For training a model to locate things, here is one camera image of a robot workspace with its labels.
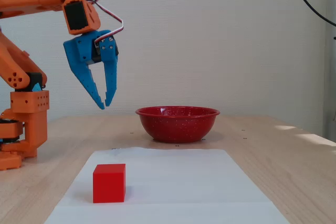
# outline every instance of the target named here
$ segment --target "robotic arm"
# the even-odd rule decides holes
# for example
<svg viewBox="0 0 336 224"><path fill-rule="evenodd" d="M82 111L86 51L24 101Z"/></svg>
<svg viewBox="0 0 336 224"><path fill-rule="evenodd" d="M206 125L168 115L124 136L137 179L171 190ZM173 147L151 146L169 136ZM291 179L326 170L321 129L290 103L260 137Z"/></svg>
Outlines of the robotic arm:
<svg viewBox="0 0 336 224"><path fill-rule="evenodd" d="M98 0L0 0L0 18L49 10L62 10L69 33L72 35L82 34L64 43L71 71L98 107L104 109L104 104L98 94L88 66L101 61L104 63L107 85L105 104L109 106L117 88L118 48L113 35L121 31L123 25L112 32L109 30L97 31L100 28L100 19L94 4L122 23L119 17L101 6ZM8 44L12 44L4 36L3 39ZM39 72L42 74L41 86L44 87L47 82L47 76L34 64L28 54L21 52L15 45L11 45L10 48L11 50L15 48L16 52L14 54L5 53L7 56L0 56L0 76L12 88L19 90L26 88L30 83L30 77L27 72ZM16 78L12 76L13 72L17 74Z"/></svg>
<svg viewBox="0 0 336 224"><path fill-rule="evenodd" d="M98 6L122 26L114 31L100 28ZM64 42L71 71L99 108L109 106L117 88L118 48L113 35L123 29L123 21L98 3L98 0L0 0L0 19L20 15L63 11L69 33L78 35ZM93 81L90 64L104 63L106 100L101 101ZM45 73L0 30L0 76L15 91L10 94L10 109L0 115L0 170L19 168L22 159L36 157L37 148L47 140L49 91ZM19 141L25 128L25 139Z"/></svg>

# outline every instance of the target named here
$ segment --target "table surface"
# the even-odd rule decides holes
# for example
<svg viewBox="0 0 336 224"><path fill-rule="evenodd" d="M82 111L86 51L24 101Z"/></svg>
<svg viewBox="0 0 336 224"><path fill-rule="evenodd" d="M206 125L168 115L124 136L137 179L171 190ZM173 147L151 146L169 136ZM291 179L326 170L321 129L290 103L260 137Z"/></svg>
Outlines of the table surface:
<svg viewBox="0 0 336 224"><path fill-rule="evenodd" d="M336 223L336 143L266 116L218 116L205 140L152 141L137 116L49 123L38 157L0 172L0 223L44 223L89 156L125 147L224 149L290 223Z"/></svg>

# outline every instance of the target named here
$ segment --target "paper sheet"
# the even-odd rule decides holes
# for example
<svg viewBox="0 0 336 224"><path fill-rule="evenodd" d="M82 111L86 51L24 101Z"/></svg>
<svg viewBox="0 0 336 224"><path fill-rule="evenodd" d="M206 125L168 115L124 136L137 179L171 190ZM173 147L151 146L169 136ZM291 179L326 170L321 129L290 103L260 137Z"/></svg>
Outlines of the paper sheet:
<svg viewBox="0 0 336 224"><path fill-rule="evenodd" d="M93 204L98 164L126 164L124 203ZM94 152L46 224L198 224L288 221L223 150Z"/></svg>

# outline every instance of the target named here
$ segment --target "wire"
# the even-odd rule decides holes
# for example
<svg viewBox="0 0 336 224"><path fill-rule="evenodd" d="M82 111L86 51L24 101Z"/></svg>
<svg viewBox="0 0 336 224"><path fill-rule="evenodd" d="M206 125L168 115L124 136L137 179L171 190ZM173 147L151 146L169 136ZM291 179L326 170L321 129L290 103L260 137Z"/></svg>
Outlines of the wire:
<svg viewBox="0 0 336 224"><path fill-rule="evenodd" d="M308 5L308 7L317 15L319 16L320 18L322 18L324 21L328 22L329 24L333 25L333 26L336 26L336 24L330 20L328 20L327 18L323 17L317 10L314 9L314 7L312 7L309 2L307 0L303 0L306 5Z"/></svg>
<svg viewBox="0 0 336 224"><path fill-rule="evenodd" d="M106 9L101 4L99 4L98 0L87 0L87 1L91 2L92 4L96 4L101 10L103 10L105 13L109 14L110 16L112 16L113 18L115 18L117 21L119 21L121 23L121 27L119 27L118 29L113 30L113 31L111 31L111 32L109 32L107 34L104 34L104 35L98 37L96 40L94 40L95 44L99 43L103 39L106 39L106 38L108 38L110 36L113 36L113 35L119 33L120 31L124 30L124 22L123 22L123 20L120 17L118 17L116 14L114 14L110 10Z"/></svg>

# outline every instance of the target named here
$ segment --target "red cube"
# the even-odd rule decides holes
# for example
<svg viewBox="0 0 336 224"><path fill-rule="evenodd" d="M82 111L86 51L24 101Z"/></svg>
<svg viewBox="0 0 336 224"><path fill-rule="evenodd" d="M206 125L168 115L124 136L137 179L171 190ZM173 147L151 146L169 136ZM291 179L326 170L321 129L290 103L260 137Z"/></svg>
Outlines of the red cube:
<svg viewBox="0 0 336 224"><path fill-rule="evenodd" d="M93 172L93 203L124 202L126 164L97 165Z"/></svg>

